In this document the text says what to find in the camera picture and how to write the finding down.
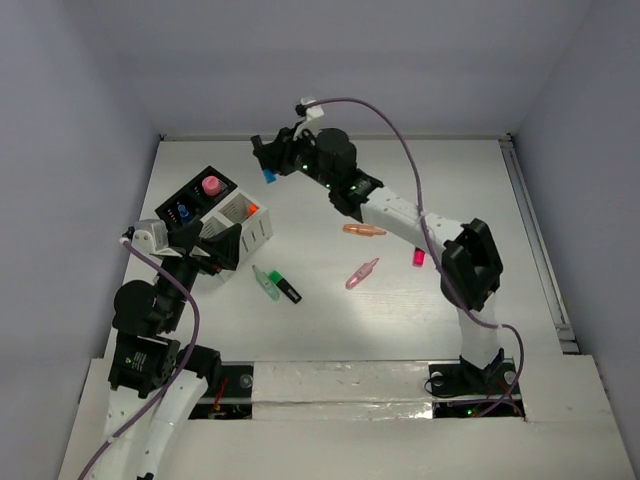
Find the blue-capped black highlighter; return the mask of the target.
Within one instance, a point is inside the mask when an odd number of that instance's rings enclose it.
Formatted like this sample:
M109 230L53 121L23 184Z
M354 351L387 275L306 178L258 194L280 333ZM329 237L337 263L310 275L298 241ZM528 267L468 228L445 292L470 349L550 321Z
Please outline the blue-capped black highlighter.
M273 182L275 182L277 180L277 176L276 174L271 171L270 169L264 169L263 170L263 176L265 178L265 181L267 184L271 184Z

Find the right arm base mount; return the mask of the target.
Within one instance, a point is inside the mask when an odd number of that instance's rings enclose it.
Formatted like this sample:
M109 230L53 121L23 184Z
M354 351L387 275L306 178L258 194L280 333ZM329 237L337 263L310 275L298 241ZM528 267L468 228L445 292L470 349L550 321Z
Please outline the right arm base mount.
M459 359L429 365L424 390L431 396L433 417L524 418L517 368L503 352L484 370Z

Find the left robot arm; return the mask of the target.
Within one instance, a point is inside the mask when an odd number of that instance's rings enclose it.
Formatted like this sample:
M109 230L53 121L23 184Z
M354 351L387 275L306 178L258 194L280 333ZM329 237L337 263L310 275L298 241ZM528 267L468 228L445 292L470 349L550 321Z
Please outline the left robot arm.
M200 219L173 231L141 220L120 239L156 277L128 281L115 294L108 408L82 479L159 478L196 403L220 386L221 355L197 343L201 316L191 290L201 274L237 268L242 228L209 238L203 228Z

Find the aluminium side rail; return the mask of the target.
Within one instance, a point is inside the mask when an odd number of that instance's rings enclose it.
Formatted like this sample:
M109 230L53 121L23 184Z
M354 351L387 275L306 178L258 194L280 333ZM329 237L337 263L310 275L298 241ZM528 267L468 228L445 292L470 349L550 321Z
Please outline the aluminium side rail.
M564 355L581 355L582 352L571 325L524 180L513 138L506 136L501 138L498 143L561 350Z

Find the black slotted organizer box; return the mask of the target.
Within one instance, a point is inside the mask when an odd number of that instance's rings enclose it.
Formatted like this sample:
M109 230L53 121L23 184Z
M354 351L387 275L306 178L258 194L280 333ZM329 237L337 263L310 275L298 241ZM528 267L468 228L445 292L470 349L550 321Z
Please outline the black slotted organizer box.
M223 185L221 192L215 197L208 197L203 192L201 185L202 180L210 175L217 176ZM160 220L165 222L167 229L171 231L184 225L180 220L177 210L178 203L188 208L192 215L192 220L203 218L205 214L211 211L236 189L237 184L235 182L212 166L207 166L157 207L155 213Z

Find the green-capped black highlighter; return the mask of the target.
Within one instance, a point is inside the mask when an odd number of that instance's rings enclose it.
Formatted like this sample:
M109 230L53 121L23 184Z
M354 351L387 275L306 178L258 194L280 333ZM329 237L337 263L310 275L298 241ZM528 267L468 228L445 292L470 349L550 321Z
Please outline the green-capped black highlighter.
M268 274L271 282L294 304L298 304L302 300L300 293L284 278L277 270L272 270Z

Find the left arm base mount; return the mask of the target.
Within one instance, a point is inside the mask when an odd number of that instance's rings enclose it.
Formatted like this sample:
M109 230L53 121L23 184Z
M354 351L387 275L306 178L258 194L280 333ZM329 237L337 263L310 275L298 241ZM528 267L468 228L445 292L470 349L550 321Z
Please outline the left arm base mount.
M189 419L250 420L253 384L253 363L223 363L218 386L196 403Z

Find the pink-capped clear pencil tube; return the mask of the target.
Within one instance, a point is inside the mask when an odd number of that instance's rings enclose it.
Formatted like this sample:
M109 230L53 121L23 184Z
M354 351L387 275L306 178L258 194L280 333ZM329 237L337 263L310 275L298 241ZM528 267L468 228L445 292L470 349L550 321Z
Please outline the pink-capped clear pencil tube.
M217 196L223 188L223 185L221 184L220 179L214 175L205 177L202 180L201 185L202 185L203 192L208 197Z

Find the pink-capped black highlighter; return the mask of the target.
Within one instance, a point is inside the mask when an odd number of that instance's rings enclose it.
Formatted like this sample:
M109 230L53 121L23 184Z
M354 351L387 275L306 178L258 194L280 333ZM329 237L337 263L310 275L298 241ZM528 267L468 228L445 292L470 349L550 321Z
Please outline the pink-capped black highlighter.
M414 267L422 267L425 262L425 252L419 248L415 248L412 257L412 265Z

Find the white slotted organizer box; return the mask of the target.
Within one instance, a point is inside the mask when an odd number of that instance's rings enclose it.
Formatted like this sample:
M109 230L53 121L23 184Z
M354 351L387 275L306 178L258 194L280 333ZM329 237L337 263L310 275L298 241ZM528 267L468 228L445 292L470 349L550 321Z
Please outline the white slotted organizer box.
M259 210L249 217L248 208L251 204L257 205ZM239 188L205 214L202 223L203 238L211 238L233 224L241 225L239 267L242 267L273 236L270 212L267 207Z

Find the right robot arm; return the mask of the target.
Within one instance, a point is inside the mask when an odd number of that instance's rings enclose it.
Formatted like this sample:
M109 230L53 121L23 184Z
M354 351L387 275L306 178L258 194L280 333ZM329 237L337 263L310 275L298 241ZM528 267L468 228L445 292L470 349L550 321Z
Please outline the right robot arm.
M396 195L358 167L356 146L340 129L296 136L283 128L269 143L258 135L251 143L266 174L306 175L327 189L341 214L396 235L441 267L441 292L458 313L461 353L432 390L445 397L489 393L504 361L494 313L503 264L489 226L428 214Z

